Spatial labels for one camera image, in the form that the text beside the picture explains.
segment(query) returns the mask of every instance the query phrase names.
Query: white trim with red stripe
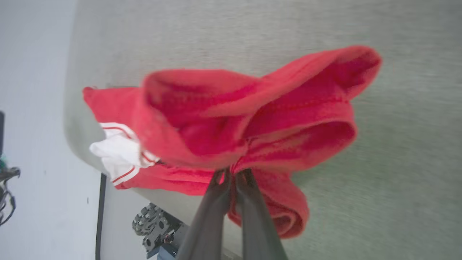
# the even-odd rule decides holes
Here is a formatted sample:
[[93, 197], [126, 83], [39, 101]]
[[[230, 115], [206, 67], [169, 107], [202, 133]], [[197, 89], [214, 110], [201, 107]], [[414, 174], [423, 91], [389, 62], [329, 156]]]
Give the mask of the white trim with red stripe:
[[160, 160], [141, 144], [135, 132], [120, 123], [100, 123], [106, 139], [90, 145], [90, 151], [101, 157], [104, 167], [116, 186], [138, 174], [141, 168], [148, 168]]

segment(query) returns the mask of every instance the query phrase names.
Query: white wall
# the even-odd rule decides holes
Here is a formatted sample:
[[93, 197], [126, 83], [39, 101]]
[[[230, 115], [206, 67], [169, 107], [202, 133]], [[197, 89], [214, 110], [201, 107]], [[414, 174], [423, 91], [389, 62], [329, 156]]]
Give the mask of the white wall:
[[76, 0], [0, 0], [0, 110], [18, 208], [0, 227], [0, 259], [95, 259], [100, 174], [62, 129]]

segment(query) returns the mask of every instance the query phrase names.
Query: red cloth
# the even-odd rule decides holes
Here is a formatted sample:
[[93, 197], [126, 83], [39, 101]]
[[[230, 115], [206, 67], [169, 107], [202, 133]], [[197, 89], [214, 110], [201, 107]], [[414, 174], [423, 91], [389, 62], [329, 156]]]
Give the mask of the red cloth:
[[[140, 88], [84, 89], [96, 120], [130, 127], [164, 164], [119, 189], [203, 195], [215, 169], [252, 168], [281, 238], [301, 234], [304, 194], [291, 182], [351, 144], [350, 100], [375, 78], [379, 54], [365, 46], [306, 55], [262, 78], [226, 70], [162, 70]], [[233, 205], [229, 218], [240, 224]]]

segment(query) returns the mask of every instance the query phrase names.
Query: red garment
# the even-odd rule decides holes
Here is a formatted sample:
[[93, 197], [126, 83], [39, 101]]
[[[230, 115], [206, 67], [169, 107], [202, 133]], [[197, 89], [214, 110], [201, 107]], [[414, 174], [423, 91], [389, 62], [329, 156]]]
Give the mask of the red garment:
[[[215, 169], [252, 168], [280, 237], [288, 238], [303, 232], [309, 213], [291, 173], [353, 142], [350, 100], [380, 65], [376, 51], [352, 46], [306, 55], [262, 78], [163, 70], [146, 76], [140, 88], [83, 92], [98, 122], [128, 126], [141, 150], [166, 163], [141, 168], [117, 188], [203, 195]], [[234, 205], [228, 216], [240, 224]]]

